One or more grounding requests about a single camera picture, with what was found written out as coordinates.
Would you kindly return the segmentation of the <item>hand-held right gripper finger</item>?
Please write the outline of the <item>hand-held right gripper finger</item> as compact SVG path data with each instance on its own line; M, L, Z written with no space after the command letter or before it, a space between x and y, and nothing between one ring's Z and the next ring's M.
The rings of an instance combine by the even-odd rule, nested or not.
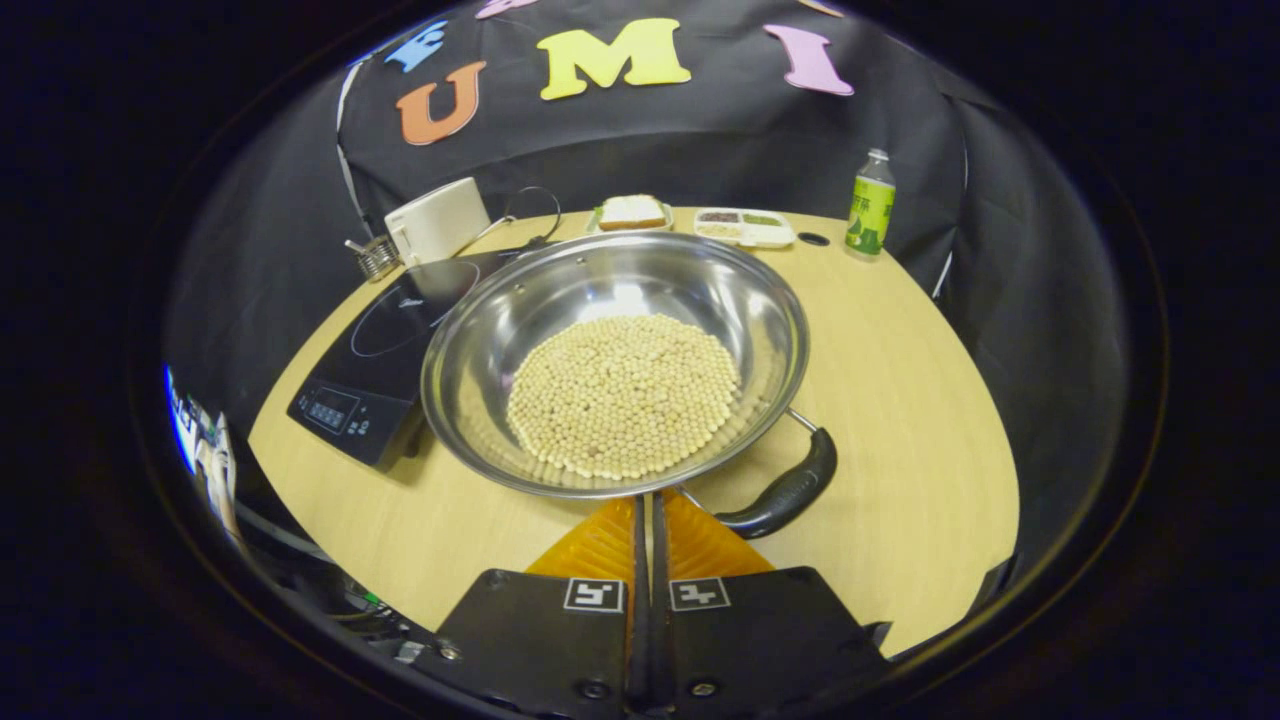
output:
M668 717L808 717L888 673L814 568L774 568L677 491L653 510L650 678Z
M516 719L623 719L649 589L644 503L613 498L527 570L481 573L410 666Z

